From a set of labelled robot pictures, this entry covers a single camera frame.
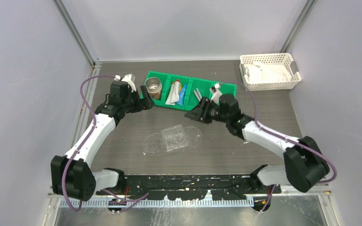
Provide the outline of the pink toothbrush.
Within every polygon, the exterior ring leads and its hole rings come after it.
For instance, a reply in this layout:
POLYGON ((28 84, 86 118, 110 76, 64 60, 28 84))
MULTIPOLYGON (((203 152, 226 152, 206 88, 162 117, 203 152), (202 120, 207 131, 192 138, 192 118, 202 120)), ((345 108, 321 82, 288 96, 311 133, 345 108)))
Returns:
POLYGON ((196 96, 197 100, 200 102, 201 97, 199 96, 198 92, 196 90, 193 91, 194 95, 196 96))

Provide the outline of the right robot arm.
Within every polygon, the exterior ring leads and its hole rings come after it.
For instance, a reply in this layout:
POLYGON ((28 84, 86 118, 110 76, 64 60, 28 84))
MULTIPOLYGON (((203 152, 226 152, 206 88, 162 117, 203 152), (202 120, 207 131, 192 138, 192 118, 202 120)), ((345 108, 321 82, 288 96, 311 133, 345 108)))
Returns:
POLYGON ((231 94, 220 96, 218 103, 204 97, 185 117, 205 124, 223 122, 232 135, 258 144, 284 161, 278 166, 263 165, 251 174, 250 187, 256 193, 263 193, 270 185, 290 185, 306 193, 330 173, 331 164, 313 138, 291 137, 264 126, 242 113, 231 94))

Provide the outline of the clear acrylic toothbrush holder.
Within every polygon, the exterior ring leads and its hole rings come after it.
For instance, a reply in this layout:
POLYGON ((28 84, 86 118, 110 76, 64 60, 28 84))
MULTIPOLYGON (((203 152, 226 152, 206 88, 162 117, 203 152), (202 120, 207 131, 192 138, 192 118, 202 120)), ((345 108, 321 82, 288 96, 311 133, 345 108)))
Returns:
POLYGON ((182 125, 176 125, 161 131, 167 152, 176 151, 189 145, 189 141, 182 125))

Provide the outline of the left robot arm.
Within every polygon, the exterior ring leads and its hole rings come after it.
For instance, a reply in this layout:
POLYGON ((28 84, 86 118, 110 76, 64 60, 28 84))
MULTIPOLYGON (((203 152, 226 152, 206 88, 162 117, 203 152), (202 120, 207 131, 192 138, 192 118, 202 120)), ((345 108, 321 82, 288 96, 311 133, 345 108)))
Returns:
POLYGON ((122 194, 126 188, 124 172, 114 168, 92 172, 91 163, 126 114, 148 110, 154 105, 145 85, 137 91, 130 82, 112 82, 105 101, 93 112, 92 122, 79 141, 65 155, 56 155, 51 160, 53 192, 67 201, 84 202, 104 189, 115 195, 122 194))

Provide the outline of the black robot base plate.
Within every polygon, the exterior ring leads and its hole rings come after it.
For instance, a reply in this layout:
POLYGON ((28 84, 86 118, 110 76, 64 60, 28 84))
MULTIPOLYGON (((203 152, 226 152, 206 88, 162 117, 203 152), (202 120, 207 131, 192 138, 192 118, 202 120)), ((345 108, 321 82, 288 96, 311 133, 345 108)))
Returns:
POLYGON ((279 186, 263 186, 249 175, 127 175, 114 188, 98 191, 136 200, 134 208, 162 207, 251 207, 269 209, 269 195, 281 193, 279 186))

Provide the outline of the brown steel cup with handle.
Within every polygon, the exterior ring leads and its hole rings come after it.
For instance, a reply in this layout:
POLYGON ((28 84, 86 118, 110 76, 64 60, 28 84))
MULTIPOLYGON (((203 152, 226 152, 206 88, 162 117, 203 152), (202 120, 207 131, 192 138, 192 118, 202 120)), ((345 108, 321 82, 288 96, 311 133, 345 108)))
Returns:
POLYGON ((150 77, 146 80, 145 85, 148 93, 154 100, 160 100, 162 95, 162 83, 157 77, 150 77))

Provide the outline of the clear oval acrylic tray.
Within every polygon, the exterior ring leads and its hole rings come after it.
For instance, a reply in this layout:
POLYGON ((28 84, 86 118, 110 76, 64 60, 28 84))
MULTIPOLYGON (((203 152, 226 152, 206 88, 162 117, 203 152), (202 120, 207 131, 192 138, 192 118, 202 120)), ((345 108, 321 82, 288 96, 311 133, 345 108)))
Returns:
POLYGON ((197 127, 176 125, 147 136, 143 142, 143 154, 155 156, 183 152, 199 148, 202 140, 202 131, 197 127))

